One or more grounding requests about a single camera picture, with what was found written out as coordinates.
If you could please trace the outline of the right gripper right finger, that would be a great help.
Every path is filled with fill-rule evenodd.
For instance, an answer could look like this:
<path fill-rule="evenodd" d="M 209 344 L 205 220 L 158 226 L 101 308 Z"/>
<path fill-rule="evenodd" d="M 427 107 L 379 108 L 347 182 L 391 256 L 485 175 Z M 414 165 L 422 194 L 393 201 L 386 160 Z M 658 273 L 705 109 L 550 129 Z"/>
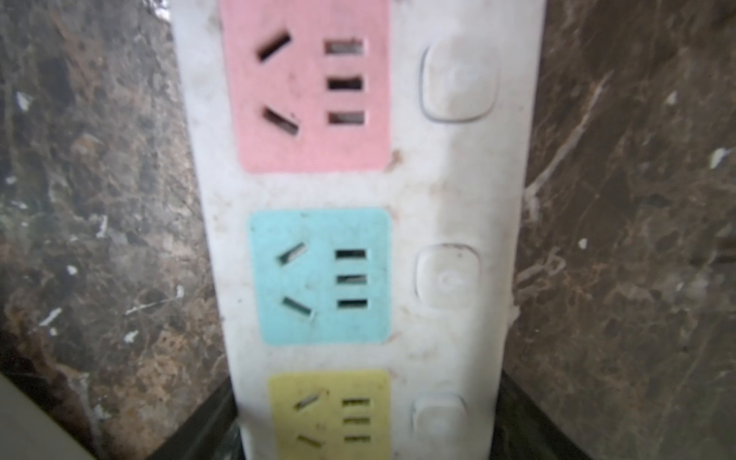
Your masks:
<path fill-rule="evenodd" d="M 506 373 L 501 372 L 490 459 L 590 460 Z"/>

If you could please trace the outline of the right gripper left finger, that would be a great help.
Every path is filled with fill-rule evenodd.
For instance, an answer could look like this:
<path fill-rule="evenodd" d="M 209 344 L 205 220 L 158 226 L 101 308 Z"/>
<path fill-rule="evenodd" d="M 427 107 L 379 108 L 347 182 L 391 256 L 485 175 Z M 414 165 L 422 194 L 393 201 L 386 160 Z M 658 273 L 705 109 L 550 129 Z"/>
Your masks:
<path fill-rule="evenodd" d="M 226 378 L 149 460 L 243 459 L 232 381 Z"/>

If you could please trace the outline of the long multicolour power strip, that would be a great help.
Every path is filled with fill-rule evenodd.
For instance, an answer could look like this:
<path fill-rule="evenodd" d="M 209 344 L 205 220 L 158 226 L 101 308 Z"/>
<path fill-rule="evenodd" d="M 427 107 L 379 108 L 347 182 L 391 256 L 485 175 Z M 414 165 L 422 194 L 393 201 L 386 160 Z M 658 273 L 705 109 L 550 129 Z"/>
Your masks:
<path fill-rule="evenodd" d="M 544 1 L 174 1 L 249 459 L 492 450 Z"/>

